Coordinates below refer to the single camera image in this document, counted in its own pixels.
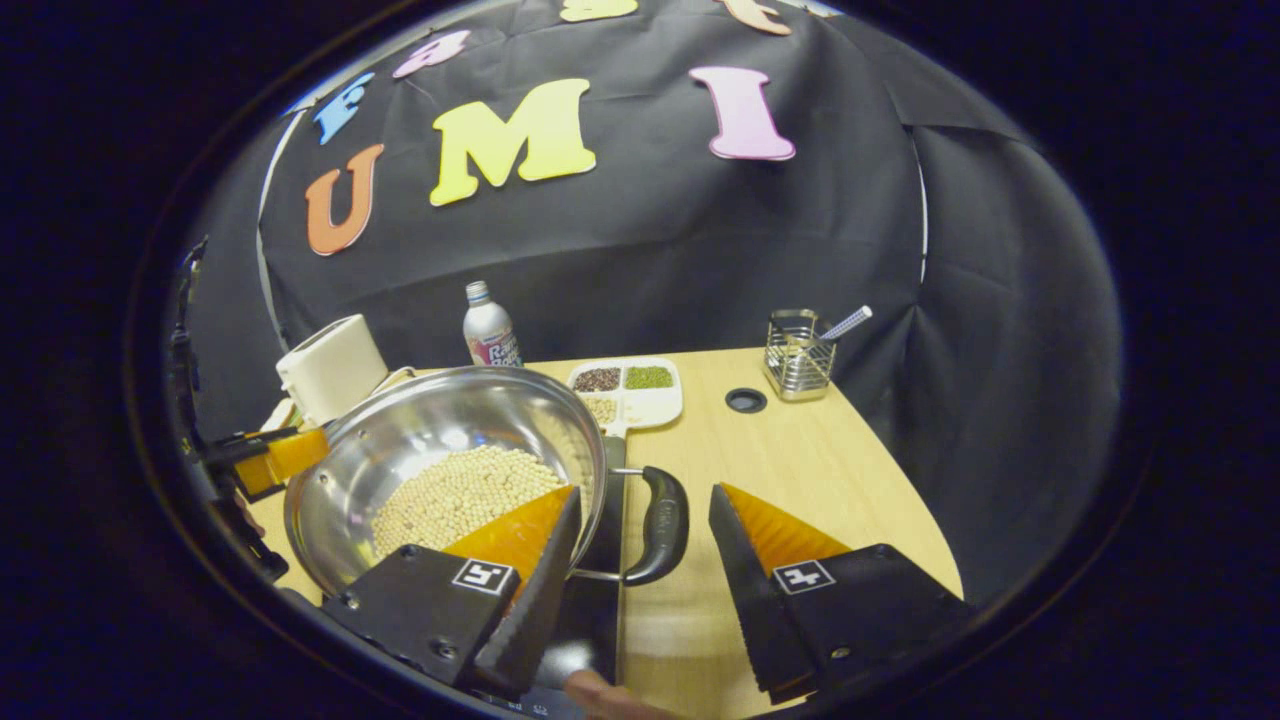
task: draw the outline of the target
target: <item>black pot handle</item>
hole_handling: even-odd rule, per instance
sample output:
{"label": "black pot handle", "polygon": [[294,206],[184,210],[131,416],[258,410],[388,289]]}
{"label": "black pot handle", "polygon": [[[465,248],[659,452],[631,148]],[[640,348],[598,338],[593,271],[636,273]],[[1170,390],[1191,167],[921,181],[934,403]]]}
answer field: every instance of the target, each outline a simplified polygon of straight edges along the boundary
{"label": "black pot handle", "polygon": [[644,585],[671,574],[685,557],[689,544],[689,496],[685,487],[666,470],[616,470],[640,475],[649,483],[649,509],[644,514],[644,553],[626,573],[622,584]]}

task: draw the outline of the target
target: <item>human hand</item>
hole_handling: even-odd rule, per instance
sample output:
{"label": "human hand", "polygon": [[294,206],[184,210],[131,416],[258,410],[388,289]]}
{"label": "human hand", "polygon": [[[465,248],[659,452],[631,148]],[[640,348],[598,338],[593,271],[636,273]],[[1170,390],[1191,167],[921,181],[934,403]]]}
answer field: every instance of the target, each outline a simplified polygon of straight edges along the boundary
{"label": "human hand", "polygon": [[626,688],[611,685],[593,670],[579,670],[564,680],[564,693],[591,720],[678,720],[666,710],[640,702]]}

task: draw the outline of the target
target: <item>plastic bottle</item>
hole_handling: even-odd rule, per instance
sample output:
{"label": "plastic bottle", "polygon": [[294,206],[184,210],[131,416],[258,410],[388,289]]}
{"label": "plastic bottle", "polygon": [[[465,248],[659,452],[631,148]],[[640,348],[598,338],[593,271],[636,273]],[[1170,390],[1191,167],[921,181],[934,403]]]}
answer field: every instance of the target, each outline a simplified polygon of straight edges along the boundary
{"label": "plastic bottle", "polygon": [[471,307],[462,318],[462,336],[476,365],[522,366],[520,345],[511,328],[511,315],[489,299],[489,286],[484,281],[467,284],[467,302]]}

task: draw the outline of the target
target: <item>bottle cap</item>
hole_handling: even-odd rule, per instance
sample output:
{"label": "bottle cap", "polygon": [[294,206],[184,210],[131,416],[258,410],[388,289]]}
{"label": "bottle cap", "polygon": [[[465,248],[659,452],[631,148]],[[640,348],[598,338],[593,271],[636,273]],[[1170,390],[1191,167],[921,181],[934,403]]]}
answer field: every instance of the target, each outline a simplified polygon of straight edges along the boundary
{"label": "bottle cap", "polygon": [[489,299],[489,286],[484,281],[467,283],[467,302],[479,302]]}

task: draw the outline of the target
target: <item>letter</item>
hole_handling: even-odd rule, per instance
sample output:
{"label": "letter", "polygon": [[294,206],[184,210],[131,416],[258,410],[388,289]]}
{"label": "letter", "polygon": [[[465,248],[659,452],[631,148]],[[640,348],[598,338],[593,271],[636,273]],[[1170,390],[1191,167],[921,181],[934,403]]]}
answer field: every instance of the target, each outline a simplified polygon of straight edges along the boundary
{"label": "letter", "polygon": [[579,99],[591,87],[585,79],[558,79],[529,91],[511,120],[503,123],[484,102],[468,102],[435,118],[440,131],[440,183],[431,205],[448,205],[475,195],[480,181],[467,170],[467,156],[489,184],[502,187],[520,149],[529,155],[520,177],[539,181],[585,173],[595,167],[595,152],[582,146]]}
{"label": "letter", "polygon": [[443,35],[431,42],[428,42],[415,50],[413,54],[408,56],[408,60],[404,60],[403,65],[396,68],[392,77],[402,78],[404,76],[413,74],[422,68],[439,65],[458,53],[462,53],[462,42],[466,41],[468,35],[471,35],[470,29],[460,29],[458,32],[451,32],[449,35]]}
{"label": "letter", "polygon": [[773,117],[764,102],[762,86],[769,76],[748,68],[694,68],[690,77],[701,81],[712,94],[719,135],[712,138],[712,152],[740,160],[790,160],[796,146],[778,136]]}
{"label": "letter", "polygon": [[340,225],[333,224],[333,183],[338,170],[320,176],[307,188],[307,243],[316,255],[333,255],[356,242],[369,225],[374,209],[374,160],[383,154],[381,145],[370,145],[347,163],[351,170],[351,213]]}
{"label": "letter", "polygon": [[347,120],[356,117],[356,108],[360,99],[365,96],[365,83],[374,78],[374,73],[365,73],[356,78],[356,82],[347,86],[337,97],[329,101],[323,110],[316,113],[312,122],[320,123],[320,145],[329,142]]}
{"label": "letter", "polygon": [[600,18],[621,18],[635,13],[639,6],[636,0],[564,0],[561,19],[580,23]]}
{"label": "letter", "polygon": [[767,18],[764,14],[777,15],[778,12],[773,8],[765,8],[758,4],[755,0],[718,0],[724,3],[728,8],[728,14],[749,27],[754,27],[762,32],[772,32],[773,35],[791,35],[791,28],[782,23],[776,23]]}

